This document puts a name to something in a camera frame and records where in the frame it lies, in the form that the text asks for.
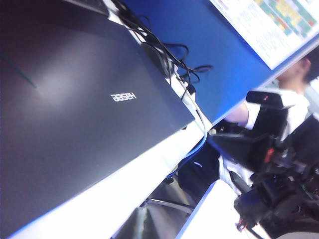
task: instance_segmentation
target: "laptop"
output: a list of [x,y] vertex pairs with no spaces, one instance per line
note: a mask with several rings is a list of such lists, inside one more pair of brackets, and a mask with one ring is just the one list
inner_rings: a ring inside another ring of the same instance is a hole
[[0,22],[2,239],[194,120],[104,14],[2,0]]

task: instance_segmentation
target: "white desk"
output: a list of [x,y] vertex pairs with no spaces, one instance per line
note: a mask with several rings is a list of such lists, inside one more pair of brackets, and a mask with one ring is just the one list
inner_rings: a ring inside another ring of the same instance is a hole
[[[107,6],[114,9],[109,0]],[[111,14],[110,19],[118,21]],[[172,87],[184,89],[176,78]],[[77,197],[27,225],[10,239],[108,239],[203,137],[203,126],[189,96],[185,104],[196,120]]]
[[[188,218],[176,239],[250,239],[255,238],[248,231],[236,229],[239,214],[234,209],[236,193],[221,180],[214,182]],[[264,239],[270,239],[260,227],[254,230]]]

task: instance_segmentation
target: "black camera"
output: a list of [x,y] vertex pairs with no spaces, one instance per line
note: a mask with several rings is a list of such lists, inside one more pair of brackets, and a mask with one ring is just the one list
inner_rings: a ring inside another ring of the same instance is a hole
[[242,193],[234,202],[240,214],[237,228],[259,223],[271,238],[319,233],[319,118],[309,116],[282,141],[289,107],[281,96],[251,91],[246,100],[261,105],[252,130],[208,137],[224,158],[254,172],[252,187],[230,172]]

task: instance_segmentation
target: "person's hair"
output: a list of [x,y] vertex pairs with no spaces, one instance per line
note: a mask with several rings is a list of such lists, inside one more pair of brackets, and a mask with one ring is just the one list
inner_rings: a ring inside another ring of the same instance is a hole
[[319,76],[319,47],[316,47],[304,58],[307,58],[311,62],[310,70],[304,77],[304,81],[310,83],[310,81]]

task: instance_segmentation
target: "floor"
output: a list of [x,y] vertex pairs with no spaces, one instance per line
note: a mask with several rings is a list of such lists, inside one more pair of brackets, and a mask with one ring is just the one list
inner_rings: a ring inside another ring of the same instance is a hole
[[[149,196],[195,207],[209,185],[218,179],[218,154],[209,145],[164,180]],[[136,208],[112,239],[174,239],[189,214],[168,206],[144,203]]]

